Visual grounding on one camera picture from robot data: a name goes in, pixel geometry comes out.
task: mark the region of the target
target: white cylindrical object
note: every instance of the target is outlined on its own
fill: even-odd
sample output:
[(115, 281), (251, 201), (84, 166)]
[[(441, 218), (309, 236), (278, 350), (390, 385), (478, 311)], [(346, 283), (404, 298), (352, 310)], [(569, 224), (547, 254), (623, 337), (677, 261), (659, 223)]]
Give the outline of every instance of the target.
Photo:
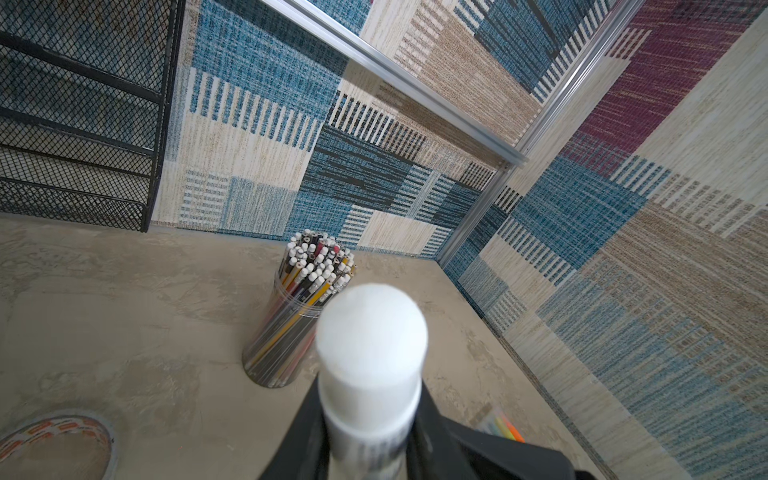
[(345, 289), (317, 323), (319, 394), (348, 478), (394, 478), (419, 404), (427, 326), (393, 286)]

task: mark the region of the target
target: white rounded tip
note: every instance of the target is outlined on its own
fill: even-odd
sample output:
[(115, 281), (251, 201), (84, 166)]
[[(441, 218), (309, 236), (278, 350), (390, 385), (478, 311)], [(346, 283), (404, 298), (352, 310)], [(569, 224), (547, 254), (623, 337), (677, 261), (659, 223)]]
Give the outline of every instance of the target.
[(394, 286), (368, 283), (344, 290), (317, 323), (323, 365), (351, 386), (368, 389), (405, 381), (421, 371), (426, 351), (424, 316)]

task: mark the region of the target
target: pencil holder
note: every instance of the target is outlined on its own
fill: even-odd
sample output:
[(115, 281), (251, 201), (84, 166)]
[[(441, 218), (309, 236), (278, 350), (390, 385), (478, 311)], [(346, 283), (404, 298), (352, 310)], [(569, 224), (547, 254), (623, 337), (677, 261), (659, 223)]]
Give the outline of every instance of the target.
[(243, 349), (243, 368), (251, 380), (275, 389), (291, 383), (315, 339), (322, 307), (312, 306), (313, 296), (292, 295), (275, 274), (274, 288), (256, 334)]

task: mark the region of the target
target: wire mesh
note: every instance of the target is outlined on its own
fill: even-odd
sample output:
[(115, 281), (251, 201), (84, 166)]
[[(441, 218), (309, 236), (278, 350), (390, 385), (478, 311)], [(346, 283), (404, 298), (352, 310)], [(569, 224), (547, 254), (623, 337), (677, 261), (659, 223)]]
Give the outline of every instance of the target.
[(183, 11), (184, 0), (0, 2), (1, 211), (147, 229)]

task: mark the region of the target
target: white cap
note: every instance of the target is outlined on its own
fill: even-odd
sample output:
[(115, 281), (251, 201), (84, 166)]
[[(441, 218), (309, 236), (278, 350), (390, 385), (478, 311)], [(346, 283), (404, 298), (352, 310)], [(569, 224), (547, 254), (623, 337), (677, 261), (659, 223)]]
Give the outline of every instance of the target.
[(410, 425), (419, 404), (426, 321), (393, 286), (368, 283), (337, 297), (317, 323), (323, 411), (355, 437), (391, 435)]

